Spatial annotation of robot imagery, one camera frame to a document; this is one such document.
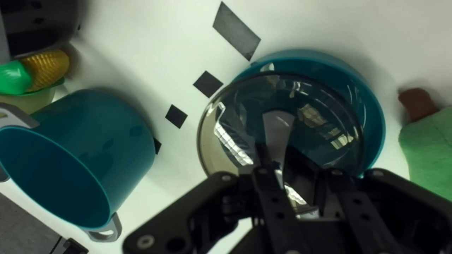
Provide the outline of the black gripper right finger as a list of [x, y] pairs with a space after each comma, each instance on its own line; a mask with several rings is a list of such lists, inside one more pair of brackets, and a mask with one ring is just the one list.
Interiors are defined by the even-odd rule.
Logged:
[[402, 254], [371, 197], [356, 187], [352, 176], [341, 169], [327, 172], [331, 191], [338, 197], [362, 254]]

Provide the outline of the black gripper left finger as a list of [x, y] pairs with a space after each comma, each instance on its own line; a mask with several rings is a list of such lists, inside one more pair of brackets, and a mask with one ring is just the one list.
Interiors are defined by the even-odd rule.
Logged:
[[303, 239], [287, 193], [276, 177], [269, 149], [263, 142], [258, 143], [256, 149], [259, 165], [253, 169], [252, 177], [272, 251], [273, 254], [308, 254], [310, 248]]

